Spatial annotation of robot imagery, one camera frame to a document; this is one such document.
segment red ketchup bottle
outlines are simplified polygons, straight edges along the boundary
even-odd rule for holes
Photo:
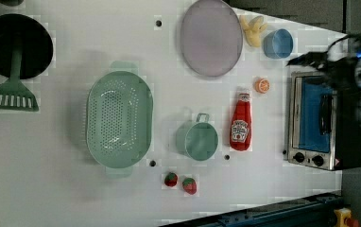
[[[236,150],[245,151],[250,147],[250,141],[250,94],[248,92],[242,92],[239,94],[231,122],[230,144],[231,147]]]

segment toaster oven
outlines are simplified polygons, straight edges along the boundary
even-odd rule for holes
[[[361,166],[358,91],[334,91],[319,72],[292,73],[288,161],[326,170]]]

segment ketchup label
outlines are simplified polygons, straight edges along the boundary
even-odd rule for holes
[[[249,134],[248,123],[244,120],[235,120],[232,124],[232,141],[245,143]]]

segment black object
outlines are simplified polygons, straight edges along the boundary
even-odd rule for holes
[[[21,5],[23,2],[24,0],[0,0],[0,3],[9,7],[15,7]]]
[[[298,163],[302,163],[304,161],[304,154],[299,152],[293,158],[298,161]]]
[[[162,22],[162,21],[160,21],[160,20],[156,21],[156,26],[160,27],[160,26],[162,26],[162,25],[163,25],[163,22]]]
[[[319,133],[324,135],[331,132],[332,96],[323,95],[319,104]]]
[[[154,160],[150,162],[151,167],[154,167],[155,165],[157,165],[157,163]]]
[[[324,159],[321,156],[316,156],[316,157],[312,158],[312,160],[316,166],[324,165]]]
[[[21,79],[31,79],[43,72],[53,58],[53,43],[47,30],[37,21],[20,14],[0,16],[0,74],[9,78],[12,36],[23,37]]]
[[[165,226],[334,227],[337,223],[334,210],[343,207],[342,197],[327,193]]]

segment yellow object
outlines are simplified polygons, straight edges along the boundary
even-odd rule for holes
[[[261,46],[260,34],[266,30],[267,24],[263,24],[264,17],[258,16],[252,19],[249,23],[244,15],[240,16],[240,25],[245,31],[246,40],[252,47]]]
[[[343,208],[340,210],[334,210],[334,213],[337,217],[337,224],[335,227],[349,227],[349,225],[345,224],[345,219],[352,217],[352,211],[350,209]]]

